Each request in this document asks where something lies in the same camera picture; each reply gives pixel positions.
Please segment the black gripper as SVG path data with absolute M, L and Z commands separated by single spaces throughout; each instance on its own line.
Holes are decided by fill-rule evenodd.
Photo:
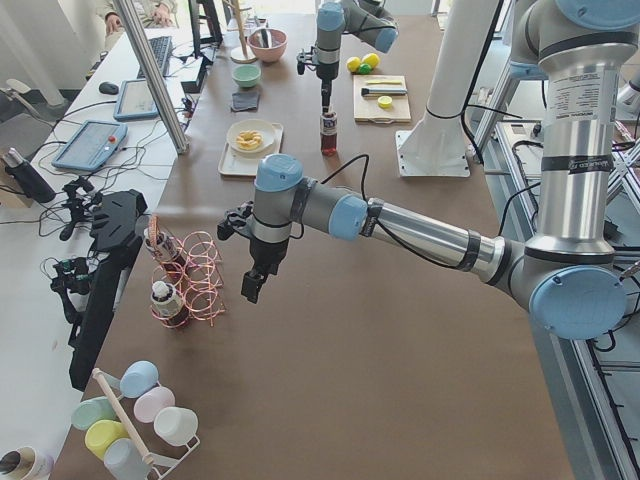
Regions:
M 276 243 L 266 242 L 257 237 L 250 239 L 249 252 L 253 266 L 243 276 L 241 295 L 253 304 L 257 304 L 262 286 L 268 275 L 277 275 L 280 263 L 287 254 L 289 240 Z
M 330 111 L 330 99 L 332 94 L 332 83 L 339 73 L 339 63 L 324 64 L 319 63 L 316 66 L 316 75 L 321 80 L 321 100 L 322 112 Z

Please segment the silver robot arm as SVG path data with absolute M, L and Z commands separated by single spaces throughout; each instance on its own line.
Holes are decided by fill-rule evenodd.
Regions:
M 338 76 L 344 34 L 353 35 L 375 50 L 388 53 L 398 37 L 398 27 L 386 10 L 384 1 L 324 1 L 320 5 L 311 60 L 321 80 L 323 113 L 330 109 L 332 82 Z
M 604 214 L 618 74 L 638 44 L 635 1 L 537 1 L 517 21 L 514 56 L 536 63 L 548 78 L 538 224 L 525 243 L 323 185 L 306 177 L 295 158 L 274 154 L 257 169 L 246 230 L 254 264 L 242 295 L 257 300 L 299 223 L 345 240 L 374 236 L 472 272 L 558 337 L 586 340 L 613 329 L 627 296 L 612 270 Z

